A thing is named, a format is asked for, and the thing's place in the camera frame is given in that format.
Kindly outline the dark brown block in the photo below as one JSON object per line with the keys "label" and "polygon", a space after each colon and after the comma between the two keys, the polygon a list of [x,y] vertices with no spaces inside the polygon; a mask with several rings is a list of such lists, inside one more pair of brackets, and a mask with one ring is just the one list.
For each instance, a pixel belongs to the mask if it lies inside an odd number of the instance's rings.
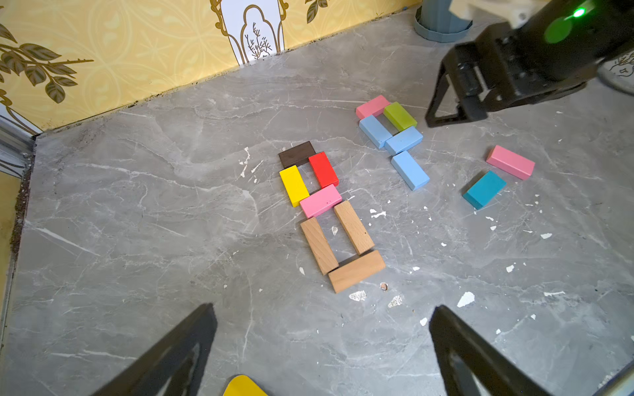
{"label": "dark brown block", "polygon": [[315,149],[310,141],[304,142],[300,145],[291,147],[285,151],[279,153],[279,158],[282,163],[282,168],[287,169],[292,166],[301,166],[309,162],[309,158],[316,155]]}

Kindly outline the pink block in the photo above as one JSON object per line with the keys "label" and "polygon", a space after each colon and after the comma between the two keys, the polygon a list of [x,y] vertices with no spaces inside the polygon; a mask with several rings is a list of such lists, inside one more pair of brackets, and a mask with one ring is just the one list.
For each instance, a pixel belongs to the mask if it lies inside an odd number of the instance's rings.
{"label": "pink block", "polygon": [[305,216],[310,219],[332,209],[341,201],[342,196],[335,185],[331,184],[302,200],[300,206]]}
{"label": "pink block", "polygon": [[363,120],[370,115],[377,117],[382,115],[385,108],[390,104],[383,95],[379,95],[357,107],[355,112],[359,120]]}
{"label": "pink block", "polygon": [[499,145],[490,150],[486,162],[521,180],[530,178],[535,167],[533,161]]}

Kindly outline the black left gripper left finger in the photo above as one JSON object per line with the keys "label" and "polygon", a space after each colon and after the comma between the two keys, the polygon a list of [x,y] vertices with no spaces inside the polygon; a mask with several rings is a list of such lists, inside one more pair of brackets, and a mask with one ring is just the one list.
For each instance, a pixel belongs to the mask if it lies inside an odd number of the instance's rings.
{"label": "black left gripper left finger", "polygon": [[95,394],[198,394],[216,330],[213,304],[200,305]]}

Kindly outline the natural wood block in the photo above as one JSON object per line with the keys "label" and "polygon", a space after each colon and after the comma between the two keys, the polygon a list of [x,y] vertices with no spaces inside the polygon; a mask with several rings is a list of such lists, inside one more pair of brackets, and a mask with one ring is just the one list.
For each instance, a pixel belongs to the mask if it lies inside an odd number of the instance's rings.
{"label": "natural wood block", "polygon": [[349,201],[342,201],[334,207],[334,210],[358,255],[363,255],[374,248],[373,240]]}
{"label": "natural wood block", "polygon": [[386,268],[386,264],[378,251],[369,252],[356,260],[333,270],[329,279],[336,293],[364,281]]}
{"label": "natural wood block", "polygon": [[338,268],[338,261],[333,253],[317,219],[310,218],[300,224],[306,240],[323,275]]}

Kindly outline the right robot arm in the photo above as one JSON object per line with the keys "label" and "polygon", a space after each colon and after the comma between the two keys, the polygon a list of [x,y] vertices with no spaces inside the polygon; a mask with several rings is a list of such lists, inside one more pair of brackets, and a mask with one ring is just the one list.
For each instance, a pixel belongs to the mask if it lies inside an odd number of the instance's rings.
{"label": "right robot arm", "polygon": [[631,1],[550,1],[523,26],[490,25],[442,59],[428,127],[485,120],[492,112],[583,89],[604,61],[633,49]]}

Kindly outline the light blue short block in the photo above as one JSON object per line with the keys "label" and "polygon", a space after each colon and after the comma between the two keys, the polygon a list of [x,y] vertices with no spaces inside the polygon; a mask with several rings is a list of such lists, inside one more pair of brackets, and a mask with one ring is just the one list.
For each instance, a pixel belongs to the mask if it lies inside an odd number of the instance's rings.
{"label": "light blue short block", "polygon": [[427,173],[422,170],[421,166],[419,166],[408,151],[393,156],[391,164],[412,191],[425,186],[430,181]]}

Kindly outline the green block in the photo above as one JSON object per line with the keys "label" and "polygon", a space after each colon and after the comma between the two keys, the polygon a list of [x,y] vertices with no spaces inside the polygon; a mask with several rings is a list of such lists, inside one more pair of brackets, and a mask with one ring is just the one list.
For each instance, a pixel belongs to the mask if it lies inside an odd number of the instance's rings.
{"label": "green block", "polygon": [[410,127],[416,127],[418,122],[407,112],[399,102],[393,102],[386,106],[383,115],[391,122],[399,131],[407,130]]}

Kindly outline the red block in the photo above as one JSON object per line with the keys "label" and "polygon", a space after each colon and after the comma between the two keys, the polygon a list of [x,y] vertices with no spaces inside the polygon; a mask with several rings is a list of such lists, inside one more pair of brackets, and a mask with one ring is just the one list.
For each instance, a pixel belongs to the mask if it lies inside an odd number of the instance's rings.
{"label": "red block", "polygon": [[310,156],[309,163],[321,188],[330,185],[338,186],[339,179],[326,153],[321,152]]}

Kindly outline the yellow block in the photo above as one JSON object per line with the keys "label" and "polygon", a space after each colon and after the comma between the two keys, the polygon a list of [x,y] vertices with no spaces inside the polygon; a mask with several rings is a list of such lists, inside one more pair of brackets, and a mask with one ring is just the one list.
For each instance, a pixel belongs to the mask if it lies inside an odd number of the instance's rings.
{"label": "yellow block", "polygon": [[301,201],[310,196],[297,165],[286,168],[279,174],[293,207],[299,206]]}

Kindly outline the light blue long block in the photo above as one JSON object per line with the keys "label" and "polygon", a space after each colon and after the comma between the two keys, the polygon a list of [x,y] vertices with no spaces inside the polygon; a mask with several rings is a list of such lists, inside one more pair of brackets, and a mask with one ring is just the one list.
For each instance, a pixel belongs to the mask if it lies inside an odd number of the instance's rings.
{"label": "light blue long block", "polygon": [[392,133],[374,115],[360,120],[359,127],[378,149],[383,149],[392,137]]}

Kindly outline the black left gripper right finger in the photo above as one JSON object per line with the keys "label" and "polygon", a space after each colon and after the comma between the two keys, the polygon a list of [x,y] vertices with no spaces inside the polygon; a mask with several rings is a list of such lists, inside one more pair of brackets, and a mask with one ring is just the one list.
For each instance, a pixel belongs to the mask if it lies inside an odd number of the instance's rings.
{"label": "black left gripper right finger", "polygon": [[548,392],[500,354],[447,306],[429,322],[434,351],[448,395],[547,395]]}

